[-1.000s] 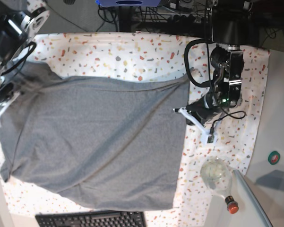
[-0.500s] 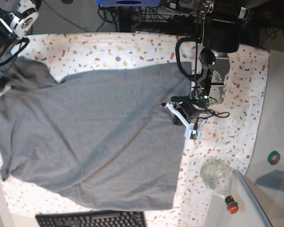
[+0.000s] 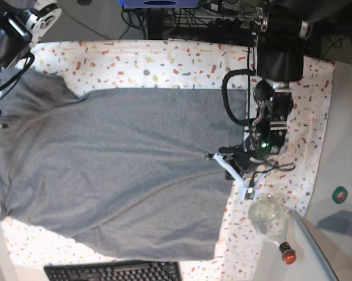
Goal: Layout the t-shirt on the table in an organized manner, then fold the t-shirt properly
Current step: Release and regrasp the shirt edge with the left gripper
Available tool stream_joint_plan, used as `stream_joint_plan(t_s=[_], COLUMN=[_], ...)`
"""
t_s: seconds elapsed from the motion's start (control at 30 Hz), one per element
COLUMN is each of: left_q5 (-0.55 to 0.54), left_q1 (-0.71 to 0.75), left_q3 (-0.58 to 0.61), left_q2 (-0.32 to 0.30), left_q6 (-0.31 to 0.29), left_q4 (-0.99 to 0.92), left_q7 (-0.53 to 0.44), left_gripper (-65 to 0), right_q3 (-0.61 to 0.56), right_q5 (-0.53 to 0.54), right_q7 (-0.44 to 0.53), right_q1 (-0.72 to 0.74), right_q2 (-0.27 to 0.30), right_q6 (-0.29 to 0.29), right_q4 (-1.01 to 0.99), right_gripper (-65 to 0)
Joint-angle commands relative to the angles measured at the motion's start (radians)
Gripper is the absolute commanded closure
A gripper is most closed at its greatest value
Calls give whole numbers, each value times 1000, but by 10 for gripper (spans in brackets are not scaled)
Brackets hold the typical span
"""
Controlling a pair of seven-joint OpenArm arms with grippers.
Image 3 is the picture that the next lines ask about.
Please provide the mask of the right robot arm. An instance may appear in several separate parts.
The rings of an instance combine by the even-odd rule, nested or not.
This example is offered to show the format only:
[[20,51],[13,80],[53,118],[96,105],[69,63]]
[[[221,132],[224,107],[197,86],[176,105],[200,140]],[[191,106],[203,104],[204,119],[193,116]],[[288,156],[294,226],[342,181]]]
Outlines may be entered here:
[[0,1],[0,72],[13,67],[24,59],[25,65],[7,82],[1,84],[0,101],[17,85],[23,74],[30,69],[35,55],[30,52],[40,42],[46,32],[55,24],[62,13],[56,1],[36,8],[16,8]]

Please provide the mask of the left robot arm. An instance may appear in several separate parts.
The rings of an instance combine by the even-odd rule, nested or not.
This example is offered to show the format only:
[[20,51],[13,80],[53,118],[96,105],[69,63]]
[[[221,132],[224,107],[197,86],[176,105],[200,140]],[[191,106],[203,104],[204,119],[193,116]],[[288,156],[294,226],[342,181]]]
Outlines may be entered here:
[[[222,82],[228,117],[248,129],[242,144],[218,150],[233,168],[225,173],[229,180],[254,172],[259,165],[268,164],[271,156],[286,149],[287,120],[293,108],[290,83],[302,79],[305,41],[312,30],[311,22],[278,1],[257,8],[255,16],[255,22],[250,24],[252,36],[247,56],[247,61],[254,65],[229,71]],[[261,80],[247,91],[247,100],[254,100],[257,105],[256,116],[239,120],[230,108],[227,86],[230,78],[243,75],[258,76]]]

